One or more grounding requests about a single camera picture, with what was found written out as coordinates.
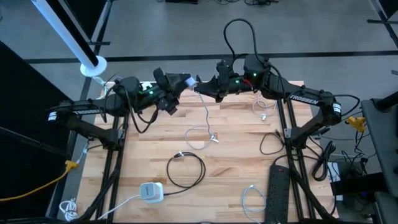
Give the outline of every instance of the wooden table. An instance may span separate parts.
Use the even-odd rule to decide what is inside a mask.
[[[184,193],[166,196],[161,203],[146,204],[141,199],[131,200],[116,211],[114,222],[251,222],[241,206],[243,190],[253,184],[266,194],[269,166],[276,157],[285,154],[285,149],[271,156],[264,156],[259,151],[260,140],[265,133],[274,132],[275,129],[282,133],[278,111],[276,109],[275,113],[262,121],[252,112],[251,107],[256,99],[253,93],[228,95],[222,103],[215,103],[214,99],[207,96],[204,99],[210,111],[211,129],[220,143],[213,142],[209,148],[201,151],[190,149],[184,140],[187,129],[193,125],[205,124],[205,110],[199,96],[192,91],[183,92],[178,111],[173,116],[161,111],[157,121],[144,134],[137,133],[130,118],[116,204],[139,194],[139,186],[145,182],[163,183],[166,193],[180,190],[166,175],[167,161],[180,151],[190,151],[200,156],[206,164],[207,172],[199,185]],[[293,106],[298,126],[311,119],[309,105],[293,102]],[[153,111],[154,108],[148,108],[144,117],[149,119]],[[285,112],[290,124],[287,108]],[[109,118],[108,123],[104,124],[101,117],[97,116],[95,125],[110,128],[112,122]],[[192,144],[202,146],[208,140],[208,133],[205,129],[192,132],[190,140]],[[312,142],[307,144],[320,152]],[[274,136],[268,136],[263,143],[263,151],[273,152],[278,149],[280,142]],[[77,198],[80,215],[100,191],[106,153],[106,150],[96,148],[87,155]],[[309,150],[304,150],[304,154],[314,156]],[[306,159],[305,163],[312,192],[331,211],[333,194],[328,179],[322,182],[313,180],[310,173],[315,161]],[[278,164],[287,166],[287,159],[280,159]],[[193,157],[175,159],[170,165],[170,175],[182,185],[192,184],[199,172],[199,162]],[[109,198],[110,191],[104,212],[108,211]],[[301,199],[304,214],[308,216],[305,197],[302,195]],[[262,203],[258,193],[248,193],[248,207],[261,208]],[[249,214],[260,222],[264,220],[263,212]],[[289,221],[297,221],[292,191],[289,198]]]

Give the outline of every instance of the white power adapter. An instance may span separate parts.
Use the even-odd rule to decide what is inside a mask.
[[[139,195],[146,203],[159,203],[163,201],[162,183],[144,183],[139,186]]]

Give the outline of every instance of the gray floor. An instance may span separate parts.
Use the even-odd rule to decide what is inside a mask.
[[[0,39],[22,58],[73,57],[61,38],[28,0],[0,0]],[[102,56],[229,54],[222,31],[231,19],[242,17],[256,29],[260,53],[340,52],[396,50],[383,25],[367,24],[366,19],[379,19],[367,1],[357,0],[283,0],[269,7],[251,7],[241,2],[220,6],[201,0],[199,5],[166,4],[156,0],[118,0],[113,3],[106,29]],[[228,29],[231,45],[237,52],[252,52],[251,33],[243,23]],[[396,91],[398,56],[272,58],[288,80],[303,80],[308,87],[325,89],[335,94],[352,94],[362,100],[384,97]],[[109,63],[103,78],[116,72],[120,76],[134,75],[140,80],[153,80],[152,71],[160,67],[166,72],[186,72],[209,80],[216,73],[217,60],[183,60],[161,62]],[[242,71],[243,61],[235,69]],[[84,77],[79,64],[33,65],[73,100],[78,100]],[[89,97],[99,95],[100,87],[91,84]],[[339,99],[343,111],[354,101]],[[355,131],[344,123],[334,126],[326,136],[354,138]],[[76,144],[76,159],[85,140]],[[325,146],[328,141],[321,140]],[[345,150],[354,154],[354,141],[335,141],[336,153]],[[360,148],[367,155],[374,153],[370,138]],[[76,197],[81,169],[68,176],[64,199]],[[376,157],[367,165],[370,173],[379,171]],[[339,206],[345,220],[361,217]]]

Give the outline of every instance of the black power strip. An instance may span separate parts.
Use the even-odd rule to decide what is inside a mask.
[[[265,224],[287,223],[289,187],[289,168],[270,166]]]

